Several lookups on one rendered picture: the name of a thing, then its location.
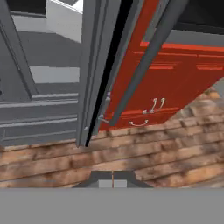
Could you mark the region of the grey fridge body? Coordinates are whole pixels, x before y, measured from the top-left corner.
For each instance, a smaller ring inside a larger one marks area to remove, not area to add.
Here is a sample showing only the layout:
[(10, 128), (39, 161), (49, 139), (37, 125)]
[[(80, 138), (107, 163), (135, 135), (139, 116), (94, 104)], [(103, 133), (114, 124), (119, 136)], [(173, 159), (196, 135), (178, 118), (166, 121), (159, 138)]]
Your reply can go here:
[(77, 0), (0, 0), (0, 142), (73, 135), (80, 93)]

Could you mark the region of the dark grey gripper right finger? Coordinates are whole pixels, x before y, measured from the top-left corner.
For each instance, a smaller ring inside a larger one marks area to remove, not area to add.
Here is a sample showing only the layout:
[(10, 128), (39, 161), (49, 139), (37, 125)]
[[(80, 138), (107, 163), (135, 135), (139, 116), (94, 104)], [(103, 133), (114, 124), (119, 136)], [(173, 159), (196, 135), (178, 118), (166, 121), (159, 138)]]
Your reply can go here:
[(151, 188), (151, 185), (139, 180), (133, 171), (114, 171), (114, 187)]

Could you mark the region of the red cupboard run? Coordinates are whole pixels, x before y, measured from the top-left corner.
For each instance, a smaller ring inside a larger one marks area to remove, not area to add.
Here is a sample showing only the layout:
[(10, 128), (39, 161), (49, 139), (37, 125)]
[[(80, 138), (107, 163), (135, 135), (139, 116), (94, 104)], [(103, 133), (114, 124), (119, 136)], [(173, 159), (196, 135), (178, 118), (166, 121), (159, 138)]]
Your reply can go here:
[[(110, 120), (144, 56), (170, 0), (144, 0), (103, 117)], [(224, 78), (224, 0), (189, 0), (170, 35), (146, 71), (116, 125), (101, 130), (135, 128), (129, 124), (165, 123), (184, 106)], [(159, 107), (161, 98), (164, 106)], [(144, 114), (157, 98), (154, 113)]]

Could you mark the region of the grey fridge door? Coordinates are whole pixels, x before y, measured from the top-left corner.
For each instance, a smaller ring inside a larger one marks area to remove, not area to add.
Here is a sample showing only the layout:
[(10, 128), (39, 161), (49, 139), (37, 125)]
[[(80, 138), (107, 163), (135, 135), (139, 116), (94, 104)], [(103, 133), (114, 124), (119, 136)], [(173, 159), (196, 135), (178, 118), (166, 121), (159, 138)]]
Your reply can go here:
[(103, 117), (144, 0), (84, 0), (76, 144), (87, 146)]

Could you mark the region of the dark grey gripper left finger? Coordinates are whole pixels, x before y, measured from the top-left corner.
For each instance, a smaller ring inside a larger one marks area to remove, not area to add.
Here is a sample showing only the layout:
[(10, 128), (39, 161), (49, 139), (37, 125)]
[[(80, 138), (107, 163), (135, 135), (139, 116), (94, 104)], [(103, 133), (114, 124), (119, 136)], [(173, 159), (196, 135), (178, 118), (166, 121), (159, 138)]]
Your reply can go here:
[(73, 188), (98, 188), (100, 180), (111, 180), (112, 171), (91, 171), (89, 177), (80, 182), (78, 185), (74, 185)]

